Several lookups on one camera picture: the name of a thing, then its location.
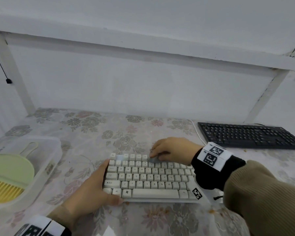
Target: black wristband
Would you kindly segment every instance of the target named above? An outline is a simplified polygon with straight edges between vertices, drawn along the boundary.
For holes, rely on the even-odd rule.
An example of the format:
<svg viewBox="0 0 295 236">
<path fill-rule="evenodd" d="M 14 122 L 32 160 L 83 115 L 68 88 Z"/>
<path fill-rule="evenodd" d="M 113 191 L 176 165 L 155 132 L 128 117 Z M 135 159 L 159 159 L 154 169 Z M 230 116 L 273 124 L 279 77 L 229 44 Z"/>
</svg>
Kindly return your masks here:
<svg viewBox="0 0 295 236">
<path fill-rule="evenodd" d="M 219 189 L 224 191 L 224 185 L 231 173 L 240 167 L 243 167 L 246 162 L 236 156 L 231 156 L 226 162 L 221 171 L 214 169 L 208 164 L 197 159 L 202 149 L 200 149 L 193 157 L 191 164 L 194 167 L 197 183 L 203 189 L 213 190 Z"/>
</svg>

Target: table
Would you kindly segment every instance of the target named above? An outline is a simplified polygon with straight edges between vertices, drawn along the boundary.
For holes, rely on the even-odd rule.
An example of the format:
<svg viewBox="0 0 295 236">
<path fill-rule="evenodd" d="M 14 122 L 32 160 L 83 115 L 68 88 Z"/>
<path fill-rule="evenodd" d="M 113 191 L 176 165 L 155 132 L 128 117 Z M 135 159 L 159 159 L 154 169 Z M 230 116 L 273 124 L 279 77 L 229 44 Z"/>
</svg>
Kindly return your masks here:
<svg viewBox="0 0 295 236">
<path fill-rule="evenodd" d="M 34 214 L 47 215 L 71 195 L 101 162 L 116 154 L 148 154 L 161 138 L 185 137 L 201 144 L 184 119 L 141 117 L 80 110 L 39 108 L 0 139 L 0 151 L 13 139 L 30 135 L 61 140 L 63 156 L 35 202 L 14 214 L 0 211 L 0 235 L 13 235 Z M 279 180 L 295 185 L 295 151 L 229 149 L 244 160 L 264 164 Z M 123 203 L 82 217 L 73 235 L 249 235 L 243 218 L 222 204 Z"/>
</svg>

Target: hand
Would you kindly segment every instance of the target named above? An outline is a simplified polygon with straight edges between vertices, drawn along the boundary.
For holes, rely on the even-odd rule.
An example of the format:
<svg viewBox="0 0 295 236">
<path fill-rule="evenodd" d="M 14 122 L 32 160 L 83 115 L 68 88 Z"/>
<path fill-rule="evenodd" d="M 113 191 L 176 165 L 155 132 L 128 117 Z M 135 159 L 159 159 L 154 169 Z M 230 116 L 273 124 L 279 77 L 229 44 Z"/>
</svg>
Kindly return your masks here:
<svg viewBox="0 0 295 236">
<path fill-rule="evenodd" d="M 158 157 L 159 160 L 173 161 L 184 165 L 190 165 L 194 155 L 203 146 L 189 141 L 186 138 L 165 138 L 158 140 L 152 147 L 150 157 Z"/>
<path fill-rule="evenodd" d="M 63 203 L 63 206 L 78 217 L 92 213 L 104 205 L 116 206 L 122 203 L 118 195 L 107 194 L 102 189 L 102 183 L 109 160 L 105 160 L 100 167 Z"/>
</svg>

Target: clear plastic bin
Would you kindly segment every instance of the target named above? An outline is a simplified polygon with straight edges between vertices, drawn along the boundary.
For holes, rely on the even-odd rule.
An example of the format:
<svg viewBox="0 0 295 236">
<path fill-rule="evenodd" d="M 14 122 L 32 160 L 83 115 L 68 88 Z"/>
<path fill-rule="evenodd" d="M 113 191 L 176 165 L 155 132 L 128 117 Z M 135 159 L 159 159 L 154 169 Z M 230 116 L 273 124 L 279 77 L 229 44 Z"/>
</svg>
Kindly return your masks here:
<svg viewBox="0 0 295 236">
<path fill-rule="evenodd" d="M 27 159 L 34 166 L 35 176 L 19 197 L 0 204 L 0 210 L 17 212 L 29 207 L 61 159 L 62 150 L 60 140 L 58 138 L 44 136 L 26 135 L 20 137 L 9 143 L 0 153 L 19 154 L 31 142 L 38 143 L 38 148 L 27 156 Z"/>
</svg>

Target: white cable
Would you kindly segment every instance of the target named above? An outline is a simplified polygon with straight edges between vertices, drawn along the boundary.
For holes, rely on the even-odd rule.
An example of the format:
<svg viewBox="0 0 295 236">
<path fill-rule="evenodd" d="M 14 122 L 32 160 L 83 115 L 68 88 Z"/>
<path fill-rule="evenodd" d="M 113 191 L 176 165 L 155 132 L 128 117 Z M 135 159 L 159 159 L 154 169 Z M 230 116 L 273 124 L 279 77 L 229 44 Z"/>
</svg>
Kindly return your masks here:
<svg viewBox="0 0 295 236">
<path fill-rule="evenodd" d="M 187 119 L 187 120 L 189 120 L 189 121 L 192 123 L 192 125 L 194 126 L 194 129 L 196 130 L 196 133 L 197 133 L 198 137 L 200 138 L 201 142 L 203 142 L 203 144 L 206 145 L 206 143 L 205 143 L 205 142 L 202 140 L 202 138 L 200 137 L 200 135 L 199 135 L 199 133 L 198 133 L 198 131 L 197 131 L 197 128 L 196 128 L 196 126 L 194 125 L 193 121 L 191 121 L 190 119 Z"/>
</svg>

